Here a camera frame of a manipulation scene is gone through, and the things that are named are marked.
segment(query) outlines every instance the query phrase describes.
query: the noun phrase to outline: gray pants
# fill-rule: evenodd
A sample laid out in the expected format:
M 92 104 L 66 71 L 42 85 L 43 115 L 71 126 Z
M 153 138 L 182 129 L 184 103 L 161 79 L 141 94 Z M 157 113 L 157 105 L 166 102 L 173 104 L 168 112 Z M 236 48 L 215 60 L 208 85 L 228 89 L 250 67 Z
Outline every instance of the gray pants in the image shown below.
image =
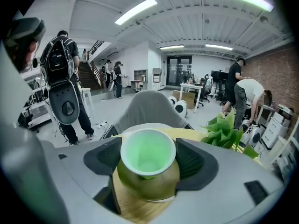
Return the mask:
M 242 124 L 242 118 L 245 114 L 245 111 L 247 109 L 246 107 L 246 93 L 243 88 L 235 85 L 234 88 L 235 91 L 235 109 L 237 110 L 235 114 L 235 129 L 240 129 L 240 126 Z

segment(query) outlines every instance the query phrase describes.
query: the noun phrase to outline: hair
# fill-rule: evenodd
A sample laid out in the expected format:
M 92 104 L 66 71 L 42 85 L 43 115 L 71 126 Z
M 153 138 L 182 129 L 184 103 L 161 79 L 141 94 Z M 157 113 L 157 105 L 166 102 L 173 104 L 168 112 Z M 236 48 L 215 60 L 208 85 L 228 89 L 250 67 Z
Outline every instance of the hair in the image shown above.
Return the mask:
M 67 31 L 61 30 L 60 32 L 58 32 L 57 36 L 61 36 L 61 35 L 68 36 L 69 34 L 67 33 Z
M 115 62 L 114 68 L 117 67 L 118 65 L 121 65 L 121 62 Z
M 237 60 L 237 62 L 239 62 L 239 61 L 243 61 L 243 65 L 244 65 L 244 66 L 246 65 L 246 62 L 245 62 L 245 60 L 244 60 L 243 58 L 239 58 L 239 59 Z
M 265 93 L 266 93 L 267 99 L 269 100 L 269 103 L 265 104 L 265 105 L 271 106 L 271 104 L 272 104 L 272 93 L 271 93 L 270 90 L 265 90 Z

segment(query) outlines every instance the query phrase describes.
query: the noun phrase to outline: white cup rim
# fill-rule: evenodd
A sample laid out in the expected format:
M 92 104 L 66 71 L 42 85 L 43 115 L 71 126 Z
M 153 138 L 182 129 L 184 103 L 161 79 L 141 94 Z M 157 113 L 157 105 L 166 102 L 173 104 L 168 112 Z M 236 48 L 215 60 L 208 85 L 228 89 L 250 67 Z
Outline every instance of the white cup rim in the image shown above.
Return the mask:
M 169 159 L 168 163 L 167 163 L 163 168 L 161 168 L 161 169 L 159 169 L 159 170 L 157 170 L 157 171 L 155 171 L 155 172 L 142 172 L 142 171 L 139 171 L 138 169 L 132 167 L 132 166 L 128 163 L 128 161 L 127 161 L 127 159 L 126 159 L 126 156 L 125 156 L 125 149 L 126 149 L 126 146 L 129 145 L 129 141 L 130 141 L 131 136 L 134 135 L 134 134 L 136 134 L 136 133 L 141 133 L 141 132 L 144 132 L 144 131 L 147 131 L 147 130 L 151 130 L 151 131 L 155 131 L 155 132 L 158 132 L 158 133 L 163 134 L 165 137 L 167 137 L 167 138 L 170 140 L 170 142 L 171 142 L 172 145 L 173 145 L 172 153 L 171 153 L 171 156 L 170 156 L 170 159 Z M 125 139 L 125 141 L 124 141 L 124 142 L 122 143 L 122 145 L 121 145 L 121 160 L 122 160 L 123 164 L 124 164 L 124 165 L 125 165 L 131 172 L 136 173 L 136 174 L 138 174 L 138 175 L 140 175 L 140 176 L 155 176 L 155 175 L 158 175 L 158 174 L 164 172 L 165 170 L 167 170 L 167 169 L 171 166 L 171 164 L 173 163 L 175 157 L 176 157 L 176 147 L 175 147 L 175 144 L 174 144 L 172 138 L 171 138 L 169 135 L 167 135 L 166 133 L 164 133 L 164 132 L 162 132 L 162 131 L 160 131 L 160 130 L 157 130 L 157 129 L 146 128 L 146 129 L 140 129 L 140 130 L 134 131 L 134 132 L 132 132 L 132 133 Z

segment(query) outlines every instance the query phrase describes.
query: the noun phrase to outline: white t-shirt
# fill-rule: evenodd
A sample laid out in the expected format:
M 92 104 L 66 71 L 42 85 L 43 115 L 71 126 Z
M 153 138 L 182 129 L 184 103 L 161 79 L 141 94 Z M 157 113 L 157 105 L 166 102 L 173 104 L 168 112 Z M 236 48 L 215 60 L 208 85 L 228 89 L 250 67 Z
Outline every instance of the white t-shirt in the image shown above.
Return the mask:
M 246 98 L 251 103 L 255 96 L 260 99 L 263 95 L 263 86 L 254 79 L 240 80 L 237 85 L 245 90 Z
M 105 64 L 105 73 L 109 73 L 109 63 Z

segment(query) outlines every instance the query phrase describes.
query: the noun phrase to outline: man in white shirt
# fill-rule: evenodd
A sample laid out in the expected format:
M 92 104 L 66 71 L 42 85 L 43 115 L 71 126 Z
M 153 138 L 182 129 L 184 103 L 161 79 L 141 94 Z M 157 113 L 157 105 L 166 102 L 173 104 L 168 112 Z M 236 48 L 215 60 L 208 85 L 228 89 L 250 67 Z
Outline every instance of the man in white shirt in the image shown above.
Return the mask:
M 272 102 L 272 94 L 271 91 L 267 91 L 263 88 L 263 86 L 258 83 L 254 79 L 244 79 L 239 81 L 235 85 L 235 108 L 237 110 L 235 115 L 235 128 L 239 129 L 242 123 L 242 118 L 244 116 L 244 113 L 246 111 L 246 100 L 249 101 L 251 106 L 251 117 L 249 119 L 249 123 L 253 122 L 253 119 L 257 117 L 257 111 L 258 111 L 258 101 L 264 96 L 268 96 L 268 99 L 271 104 Z

